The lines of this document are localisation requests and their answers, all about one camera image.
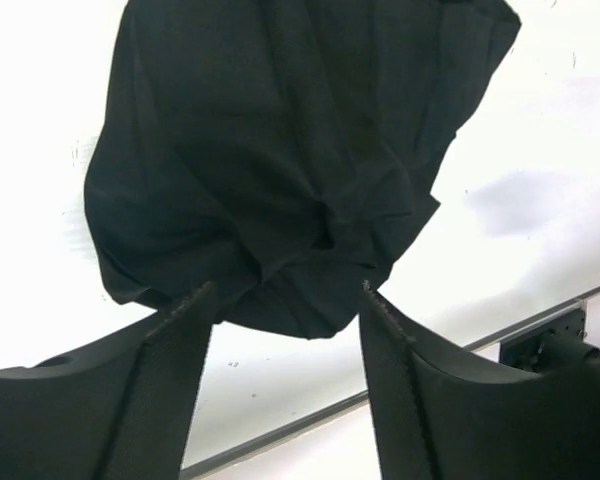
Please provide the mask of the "black pleated skirt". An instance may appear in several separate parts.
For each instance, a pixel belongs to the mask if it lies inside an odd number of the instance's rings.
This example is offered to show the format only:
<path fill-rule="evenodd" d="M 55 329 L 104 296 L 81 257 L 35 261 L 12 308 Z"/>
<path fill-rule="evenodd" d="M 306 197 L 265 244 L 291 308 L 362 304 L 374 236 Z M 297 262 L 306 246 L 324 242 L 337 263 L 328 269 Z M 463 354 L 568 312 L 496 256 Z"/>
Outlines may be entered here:
<path fill-rule="evenodd" d="M 85 183 L 105 290 L 330 338 L 438 209 L 521 21 L 504 1 L 130 1 Z"/>

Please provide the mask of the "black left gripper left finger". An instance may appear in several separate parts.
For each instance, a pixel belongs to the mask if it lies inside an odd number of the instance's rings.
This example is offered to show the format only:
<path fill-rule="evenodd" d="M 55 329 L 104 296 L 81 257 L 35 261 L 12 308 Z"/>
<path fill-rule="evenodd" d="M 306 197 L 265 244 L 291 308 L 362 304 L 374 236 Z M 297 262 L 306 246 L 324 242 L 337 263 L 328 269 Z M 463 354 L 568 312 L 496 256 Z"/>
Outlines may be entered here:
<path fill-rule="evenodd" d="M 215 288 L 31 367 L 0 370 L 0 479 L 176 479 Z"/>

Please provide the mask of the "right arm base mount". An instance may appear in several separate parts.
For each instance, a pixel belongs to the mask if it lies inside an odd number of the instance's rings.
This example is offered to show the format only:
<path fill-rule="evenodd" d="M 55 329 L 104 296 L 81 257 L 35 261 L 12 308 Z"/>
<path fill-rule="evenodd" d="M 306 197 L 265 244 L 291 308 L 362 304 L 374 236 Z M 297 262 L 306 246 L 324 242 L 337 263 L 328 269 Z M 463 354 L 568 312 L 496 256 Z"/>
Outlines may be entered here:
<path fill-rule="evenodd" d="M 587 314 L 570 307 L 549 320 L 501 343 L 499 362 L 519 370 L 545 373 L 600 358 L 600 347 L 587 343 Z"/>

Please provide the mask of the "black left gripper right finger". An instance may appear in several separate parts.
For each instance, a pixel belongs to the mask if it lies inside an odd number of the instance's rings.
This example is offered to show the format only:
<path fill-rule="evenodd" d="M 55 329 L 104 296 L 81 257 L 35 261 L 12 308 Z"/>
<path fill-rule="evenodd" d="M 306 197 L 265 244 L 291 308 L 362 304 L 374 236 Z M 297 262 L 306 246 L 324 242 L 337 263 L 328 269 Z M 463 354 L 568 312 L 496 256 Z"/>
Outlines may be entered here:
<path fill-rule="evenodd" d="M 600 358 L 481 357 L 365 288 L 360 338 L 385 479 L 600 479 Z"/>

